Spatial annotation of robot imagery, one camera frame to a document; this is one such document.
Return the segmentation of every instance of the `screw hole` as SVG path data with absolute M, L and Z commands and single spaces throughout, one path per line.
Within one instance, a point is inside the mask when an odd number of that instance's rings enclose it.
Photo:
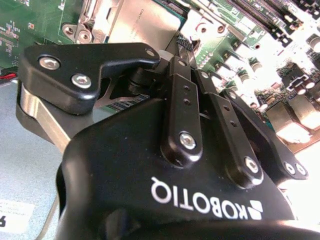
M 230 121 L 230 123 L 231 123 L 231 125 L 233 126 L 233 127 L 238 127 L 238 125 L 234 122 L 234 121 Z
M 183 88 L 184 88 L 184 90 L 190 92 L 190 88 L 187 85 L 183 86 Z
M 224 26 L 219 26 L 218 27 L 218 33 L 222 34 L 225 31 L 225 27 Z
M 189 99 L 183 99 L 183 102 L 184 102 L 184 104 L 185 105 L 187 105 L 187 106 L 190 106 L 191 105 L 191 102 L 189 101 Z
M 65 33 L 68 34 L 68 35 L 74 34 L 74 31 L 73 31 L 72 28 L 70 28 L 70 27 L 66 27 L 64 31 L 65 31 Z
M 150 49 L 146 49 L 146 53 L 149 54 L 152 57 L 155 56 L 155 53 L 153 51 L 151 51 Z

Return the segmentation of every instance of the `green circuit board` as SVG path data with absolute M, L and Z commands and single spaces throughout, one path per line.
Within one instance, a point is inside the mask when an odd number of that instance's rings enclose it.
M 17 66 L 19 55 L 34 44 L 71 44 L 61 23 L 77 22 L 76 0 L 0 0 L 0 66 Z

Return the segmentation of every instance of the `electronic component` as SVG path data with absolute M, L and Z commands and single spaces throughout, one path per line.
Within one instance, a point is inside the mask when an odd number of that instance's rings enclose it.
M 257 100 L 258 100 L 258 103 L 260 105 L 260 110 L 265 110 L 268 108 L 268 103 L 267 101 L 265 100 L 265 97 L 263 95 L 258 95 L 256 96 Z
M 317 83 L 314 88 L 312 88 L 309 93 L 317 101 L 320 102 L 320 83 Z
M 310 40 L 309 43 L 310 47 L 315 51 L 316 53 L 320 53 L 320 37 L 315 36 Z
M 180 28 L 180 19 L 150 0 L 124 0 L 108 43 L 146 43 L 165 50 Z
M 311 14 L 314 19 L 320 17 L 320 7 L 315 0 L 291 0 L 294 4 L 298 6 L 301 10 Z
M 288 108 L 279 102 L 266 112 L 275 133 L 289 143 L 307 143 L 309 132 L 299 125 Z
M 315 109 L 305 96 L 295 96 L 289 100 L 289 104 L 303 126 L 312 130 L 320 127 L 320 112 Z
M 315 86 L 309 76 L 295 63 L 282 78 L 282 82 L 288 91 L 295 90 L 298 95 L 305 94 L 306 89 L 311 89 Z
M 243 15 L 269 33 L 275 40 L 281 42 L 283 47 L 288 46 L 292 42 L 292 39 L 288 38 L 270 18 L 263 15 L 263 13 L 246 0 L 226 0 L 226 2 L 242 12 Z

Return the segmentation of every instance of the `gray metal surface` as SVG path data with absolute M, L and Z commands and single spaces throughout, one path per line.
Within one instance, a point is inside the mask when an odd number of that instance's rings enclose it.
M 152 0 L 125 0 L 108 43 L 142 42 L 165 50 L 180 24 L 178 17 Z
M 37 120 L 54 145 L 64 152 L 70 140 L 94 123 L 92 114 L 74 116 L 29 93 L 21 87 L 22 110 Z
M 0 199 L 34 204 L 35 208 L 25 233 L 0 232 L 0 240 L 51 240 L 58 209 L 52 210 L 50 221 L 46 219 L 56 197 L 55 178 L 62 155 L 57 147 L 20 125 L 16 96 L 16 84 L 0 87 Z M 97 109 L 93 120 L 98 122 L 110 115 Z

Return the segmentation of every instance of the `capacitor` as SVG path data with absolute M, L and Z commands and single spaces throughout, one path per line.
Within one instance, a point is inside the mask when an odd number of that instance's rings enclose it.
M 235 93 L 238 91 L 238 87 L 237 86 L 231 86 L 231 87 L 229 87 L 229 89 L 234 91 Z
M 263 95 L 258 95 L 256 96 L 256 99 L 258 99 L 258 103 L 260 105 L 260 109 L 261 110 L 265 110 L 268 108 L 268 103 L 267 101 L 265 100 L 264 96 Z
M 298 95 L 303 95 L 303 94 L 305 94 L 306 91 L 307 91 L 302 84 L 299 85 L 299 86 L 296 86 L 296 87 L 294 88 L 294 90 L 296 91 L 296 93 L 297 93 Z
M 251 80 L 250 77 L 249 77 L 249 75 L 248 75 L 247 73 L 240 74 L 239 77 L 240 77 L 241 82 L 242 82 L 243 84 L 247 84 L 247 83 L 250 82 L 250 80 Z
M 263 66 L 260 62 L 251 64 L 251 68 L 256 74 L 260 74 L 260 72 L 263 70 Z
M 303 83 L 303 86 L 306 88 L 306 89 L 312 89 L 316 84 L 311 81 L 310 79 L 308 80 L 305 80 L 304 83 Z
M 309 43 L 310 47 L 315 51 L 316 53 L 320 53 L 320 37 L 315 36 L 313 39 L 311 39 Z

